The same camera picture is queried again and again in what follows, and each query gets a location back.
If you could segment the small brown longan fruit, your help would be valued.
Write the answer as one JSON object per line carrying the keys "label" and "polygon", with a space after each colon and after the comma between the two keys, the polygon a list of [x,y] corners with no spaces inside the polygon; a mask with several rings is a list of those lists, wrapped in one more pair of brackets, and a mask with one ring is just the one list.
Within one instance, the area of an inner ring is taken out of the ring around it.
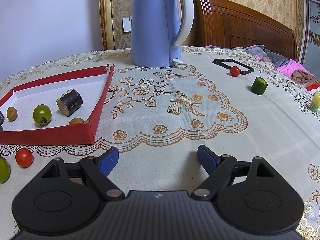
{"label": "small brown longan fruit", "polygon": [[83,124],[85,121],[82,118],[73,118],[70,122],[69,125],[73,124]]}

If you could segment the dark sugarcane piece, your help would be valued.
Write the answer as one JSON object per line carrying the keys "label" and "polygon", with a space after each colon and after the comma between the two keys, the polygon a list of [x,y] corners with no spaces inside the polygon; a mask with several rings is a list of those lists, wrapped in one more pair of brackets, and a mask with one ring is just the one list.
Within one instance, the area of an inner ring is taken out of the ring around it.
{"label": "dark sugarcane piece", "polygon": [[3,115],[3,113],[0,111],[0,125],[1,125],[1,126],[2,126],[3,123],[4,123],[4,120],[5,120],[4,115]]}
{"label": "dark sugarcane piece", "polygon": [[56,100],[60,112],[65,116],[72,115],[83,104],[81,95],[74,89],[70,89]]}

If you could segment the green tomato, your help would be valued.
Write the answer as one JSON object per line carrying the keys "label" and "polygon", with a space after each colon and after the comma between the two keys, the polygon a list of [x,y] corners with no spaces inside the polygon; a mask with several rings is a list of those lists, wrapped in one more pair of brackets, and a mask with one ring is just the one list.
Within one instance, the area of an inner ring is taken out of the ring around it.
{"label": "green tomato", "polygon": [[0,183],[4,183],[10,176],[10,166],[7,161],[0,157]]}
{"label": "green tomato", "polygon": [[47,105],[41,104],[33,110],[33,120],[39,126],[46,126],[52,119],[52,113]]}

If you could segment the red cherry tomato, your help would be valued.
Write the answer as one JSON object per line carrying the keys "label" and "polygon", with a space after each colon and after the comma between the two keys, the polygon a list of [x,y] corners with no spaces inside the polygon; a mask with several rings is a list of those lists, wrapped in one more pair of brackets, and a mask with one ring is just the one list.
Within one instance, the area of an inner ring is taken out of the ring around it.
{"label": "red cherry tomato", "polygon": [[33,154],[27,148],[20,148],[15,154],[17,165],[21,168],[28,168],[33,163]]}
{"label": "red cherry tomato", "polygon": [[241,74],[241,70],[240,70],[240,68],[237,67],[237,66],[232,66],[232,67],[230,68],[230,74],[231,74],[232,76],[234,76],[234,77],[237,77],[237,76],[239,76],[239,75]]}

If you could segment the brown kiwi fruit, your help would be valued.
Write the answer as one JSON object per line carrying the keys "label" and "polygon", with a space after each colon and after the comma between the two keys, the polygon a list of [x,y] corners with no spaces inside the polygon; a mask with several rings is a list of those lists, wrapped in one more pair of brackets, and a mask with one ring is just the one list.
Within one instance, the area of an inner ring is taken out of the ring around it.
{"label": "brown kiwi fruit", "polygon": [[10,106],[8,109],[7,109],[7,119],[10,121],[10,122],[13,122],[16,120],[17,116],[18,116],[18,113],[17,113],[17,110],[15,107],[12,107]]}

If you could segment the cream embroidered tablecloth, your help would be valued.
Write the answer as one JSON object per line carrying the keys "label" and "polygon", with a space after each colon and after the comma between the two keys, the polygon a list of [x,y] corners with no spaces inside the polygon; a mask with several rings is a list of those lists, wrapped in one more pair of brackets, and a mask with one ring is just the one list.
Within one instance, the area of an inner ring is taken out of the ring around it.
{"label": "cream embroidered tablecloth", "polygon": [[[215,59],[234,59],[254,72],[234,77],[213,64]],[[34,162],[26,169],[15,162],[18,146],[1,146],[11,167],[1,185],[1,239],[19,231],[11,214],[13,198],[54,157],[73,162],[116,147],[119,163],[110,179],[124,192],[193,191],[207,176],[196,157],[201,144],[239,160],[265,158],[304,201],[297,232],[319,239],[319,113],[310,111],[306,88],[270,63],[240,51],[184,47],[182,64],[148,69],[131,63],[129,49],[94,51],[1,76],[1,94],[43,77],[106,64],[115,70],[93,145],[31,146]],[[268,83],[263,95],[251,91],[257,76]]]}

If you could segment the red shallow cardboard tray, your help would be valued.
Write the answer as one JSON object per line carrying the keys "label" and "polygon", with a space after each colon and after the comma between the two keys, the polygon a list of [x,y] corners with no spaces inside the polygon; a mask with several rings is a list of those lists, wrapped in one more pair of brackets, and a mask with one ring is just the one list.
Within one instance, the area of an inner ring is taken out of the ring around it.
{"label": "red shallow cardboard tray", "polygon": [[[57,74],[9,90],[1,98],[1,112],[15,107],[15,121],[4,120],[1,144],[9,145],[90,145],[95,142],[104,100],[113,77],[114,66],[106,65]],[[71,116],[63,115],[56,100],[70,89],[76,90],[83,104]],[[47,105],[52,119],[46,126],[33,120],[36,106]],[[69,125],[73,118],[83,124]]]}

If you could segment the green cucumber piece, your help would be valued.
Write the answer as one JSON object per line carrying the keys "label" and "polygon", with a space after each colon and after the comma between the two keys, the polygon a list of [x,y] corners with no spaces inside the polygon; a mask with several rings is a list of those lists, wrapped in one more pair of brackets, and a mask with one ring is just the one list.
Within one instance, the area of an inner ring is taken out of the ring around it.
{"label": "green cucumber piece", "polygon": [[257,95],[263,95],[267,87],[267,81],[264,80],[262,77],[257,76],[251,86],[251,91]]}

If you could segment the yellow green corn piece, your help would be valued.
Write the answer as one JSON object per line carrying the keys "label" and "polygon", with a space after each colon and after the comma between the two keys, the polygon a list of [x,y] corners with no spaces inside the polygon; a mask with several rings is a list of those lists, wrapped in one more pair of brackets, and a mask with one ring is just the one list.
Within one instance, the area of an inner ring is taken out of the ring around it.
{"label": "yellow green corn piece", "polygon": [[312,100],[309,105],[309,109],[313,113],[317,113],[319,110],[319,107],[320,107],[320,92],[317,91],[312,97]]}

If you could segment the pink and grey bedding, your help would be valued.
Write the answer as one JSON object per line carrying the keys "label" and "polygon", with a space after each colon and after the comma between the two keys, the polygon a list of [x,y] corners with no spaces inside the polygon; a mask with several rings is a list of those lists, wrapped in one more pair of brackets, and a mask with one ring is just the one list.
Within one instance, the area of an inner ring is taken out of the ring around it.
{"label": "pink and grey bedding", "polygon": [[244,51],[260,61],[272,62],[276,70],[299,85],[303,85],[312,95],[319,92],[319,79],[293,59],[265,49],[264,45],[257,44],[249,47],[234,47],[234,50]]}

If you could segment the wooden headboard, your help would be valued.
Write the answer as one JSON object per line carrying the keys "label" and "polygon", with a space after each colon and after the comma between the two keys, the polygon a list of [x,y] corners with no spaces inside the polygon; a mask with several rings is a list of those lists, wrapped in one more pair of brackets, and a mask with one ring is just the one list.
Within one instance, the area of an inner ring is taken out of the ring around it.
{"label": "wooden headboard", "polygon": [[229,0],[195,0],[195,8],[196,46],[233,48],[262,44],[274,53],[297,58],[294,31],[267,15]]}

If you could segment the blue electric kettle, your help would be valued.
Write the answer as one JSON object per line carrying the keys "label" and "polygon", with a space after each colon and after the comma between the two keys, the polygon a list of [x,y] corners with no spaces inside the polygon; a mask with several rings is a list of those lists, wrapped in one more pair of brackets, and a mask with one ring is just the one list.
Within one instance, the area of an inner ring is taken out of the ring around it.
{"label": "blue electric kettle", "polygon": [[147,68],[180,64],[193,21],[193,0],[133,0],[132,63]]}

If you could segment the red cherry tomato by frame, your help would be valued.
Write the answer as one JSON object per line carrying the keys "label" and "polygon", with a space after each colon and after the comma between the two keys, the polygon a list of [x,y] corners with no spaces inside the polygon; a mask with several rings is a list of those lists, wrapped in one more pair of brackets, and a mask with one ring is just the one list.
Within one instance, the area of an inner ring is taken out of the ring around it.
{"label": "red cherry tomato by frame", "polygon": [[237,77],[237,76],[239,76],[239,75],[241,74],[241,70],[240,70],[240,68],[237,67],[237,66],[232,66],[232,67],[230,68],[230,74],[231,74],[232,76],[234,76],[234,77]]}

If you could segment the white wall switch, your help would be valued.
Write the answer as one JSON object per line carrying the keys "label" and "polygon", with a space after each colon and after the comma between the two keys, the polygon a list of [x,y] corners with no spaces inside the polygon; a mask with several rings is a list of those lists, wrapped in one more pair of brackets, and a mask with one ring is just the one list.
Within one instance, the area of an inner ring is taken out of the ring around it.
{"label": "white wall switch", "polygon": [[123,32],[124,33],[130,33],[131,32],[131,17],[123,18],[122,19],[122,25],[123,25]]}

